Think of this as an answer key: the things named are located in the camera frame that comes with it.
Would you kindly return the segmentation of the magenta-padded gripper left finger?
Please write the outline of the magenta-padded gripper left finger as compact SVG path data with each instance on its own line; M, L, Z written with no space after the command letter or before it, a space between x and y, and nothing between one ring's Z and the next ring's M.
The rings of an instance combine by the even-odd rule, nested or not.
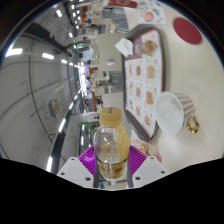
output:
M86 149L78 157L70 157L57 175L84 188L93 188L97 172L94 147Z

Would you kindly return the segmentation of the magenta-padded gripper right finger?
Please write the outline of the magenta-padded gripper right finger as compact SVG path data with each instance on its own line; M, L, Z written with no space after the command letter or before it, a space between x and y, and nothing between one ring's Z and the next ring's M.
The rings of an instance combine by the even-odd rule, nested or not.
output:
M155 156L146 156L134 146L130 147L127 182L129 188L140 188L167 175L167 170Z

